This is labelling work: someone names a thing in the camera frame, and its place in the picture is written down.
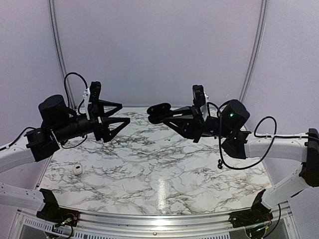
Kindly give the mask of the black earbud charging case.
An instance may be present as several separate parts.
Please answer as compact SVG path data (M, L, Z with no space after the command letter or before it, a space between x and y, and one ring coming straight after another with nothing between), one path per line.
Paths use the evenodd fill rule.
M171 104L169 103L160 103L154 106L150 106L147 109L148 120L152 124L159 124L165 118L171 116Z

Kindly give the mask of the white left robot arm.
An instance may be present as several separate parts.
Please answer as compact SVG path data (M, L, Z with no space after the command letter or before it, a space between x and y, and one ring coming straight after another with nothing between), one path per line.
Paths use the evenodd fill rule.
M36 189L40 175L36 163L43 165L69 140L93 134L97 141L111 141L129 118L114 117L122 104L104 100L90 102L79 114L67 107L61 95L49 97L39 105L42 125L27 127L12 142L0 148L0 203L36 211L43 210L51 221L63 217L63 211L51 190Z

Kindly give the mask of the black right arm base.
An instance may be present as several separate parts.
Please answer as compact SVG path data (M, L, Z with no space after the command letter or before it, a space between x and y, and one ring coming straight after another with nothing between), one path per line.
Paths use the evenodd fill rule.
M273 219L271 209L266 208L262 204L262 196L265 191L266 190L263 189L257 194L251 208L231 212L229 214L229 222L233 228L246 227Z

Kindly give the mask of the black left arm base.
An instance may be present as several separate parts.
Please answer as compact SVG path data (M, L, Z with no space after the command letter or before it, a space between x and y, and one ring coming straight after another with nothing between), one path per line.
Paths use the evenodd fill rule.
M44 197L44 206L40 211L37 211L36 216L38 218L53 222L56 227L77 226L79 211L60 207L51 190L40 189L39 191Z

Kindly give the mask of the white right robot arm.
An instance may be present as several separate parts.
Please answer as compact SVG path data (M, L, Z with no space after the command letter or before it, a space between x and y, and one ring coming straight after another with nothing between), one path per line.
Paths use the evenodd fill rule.
M319 185L319 132L310 128L306 133L280 135L242 131L249 117L245 108L239 111L224 109L212 117L195 107L171 110L160 108L160 122L184 138L198 142L201 137L218 140L219 153L234 159L267 157L299 162L299 167L269 189L259 192L247 212L247 219L259 222L277 204L294 197L304 189Z

